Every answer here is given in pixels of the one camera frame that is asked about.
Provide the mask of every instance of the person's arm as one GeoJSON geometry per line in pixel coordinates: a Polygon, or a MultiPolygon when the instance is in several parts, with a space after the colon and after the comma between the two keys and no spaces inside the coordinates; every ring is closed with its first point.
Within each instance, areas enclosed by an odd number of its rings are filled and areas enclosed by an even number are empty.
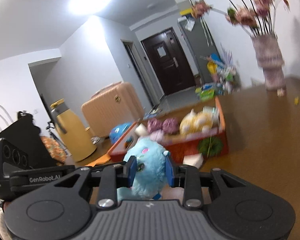
{"type": "Polygon", "coordinates": [[[10,202],[4,202],[2,205],[2,210],[0,211],[0,238],[2,240],[12,240],[8,233],[8,229],[4,223],[3,212],[7,208],[10,202]]]}

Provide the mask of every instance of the pink yarn ball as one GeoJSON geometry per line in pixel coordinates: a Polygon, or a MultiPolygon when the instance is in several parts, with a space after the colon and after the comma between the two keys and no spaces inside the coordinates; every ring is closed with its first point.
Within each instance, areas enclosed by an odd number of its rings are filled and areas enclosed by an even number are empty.
{"type": "Polygon", "coordinates": [[[150,134],[150,140],[155,141],[155,142],[161,142],[164,137],[164,132],[162,130],[158,130],[150,134]]]}
{"type": "Polygon", "coordinates": [[[153,133],[157,130],[161,130],[162,129],[162,122],[159,121],[158,119],[156,118],[151,118],[149,121],[148,121],[148,124],[147,124],[147,131],[148,133],[153,133]]]}
{"type": "Polygon", "coordinates": [[[168,118],[162,124],[162,130],[167,134],[177,133],[179,130],[178,120],[176,118],[168,118]]]}

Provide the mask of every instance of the yellow kettle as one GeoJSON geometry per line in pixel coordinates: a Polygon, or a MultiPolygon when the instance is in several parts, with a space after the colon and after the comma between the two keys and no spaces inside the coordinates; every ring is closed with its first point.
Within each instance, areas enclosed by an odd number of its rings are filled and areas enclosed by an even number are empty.
{"type": "Polygon", "coordinates": [[[80,118],[69,109],[64,99],[53,103],[50,107],[56,130],[71,152],[73,160],[78,162],[91,155],[97,147],[91,142],[80,118]]]}

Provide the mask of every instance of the yellow plush toy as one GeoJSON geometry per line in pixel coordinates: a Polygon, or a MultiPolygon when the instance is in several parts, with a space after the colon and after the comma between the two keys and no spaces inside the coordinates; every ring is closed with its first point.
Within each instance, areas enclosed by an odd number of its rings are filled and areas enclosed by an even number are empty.
{"type": "Polygon", "coordinates": [[[213,121],[210,113],[200,112],[196,114],[192,109],[180,124],[180,134],[186,135],[196,132],[204,132],[212,128],[213,121]]]}

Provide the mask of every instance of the flower vase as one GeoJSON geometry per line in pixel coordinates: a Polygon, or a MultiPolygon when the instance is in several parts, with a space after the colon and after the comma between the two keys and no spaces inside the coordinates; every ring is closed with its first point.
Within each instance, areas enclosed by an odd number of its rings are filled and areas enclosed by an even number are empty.
{"type": "Polygon", "coordinates": [[[284,60],[277,37],[274,34],[256,36],[252,37],[252,43],[256,51],[258,66],[263,69],[266,89],[285,88],[286,83],[282,72],[284,60]]]}

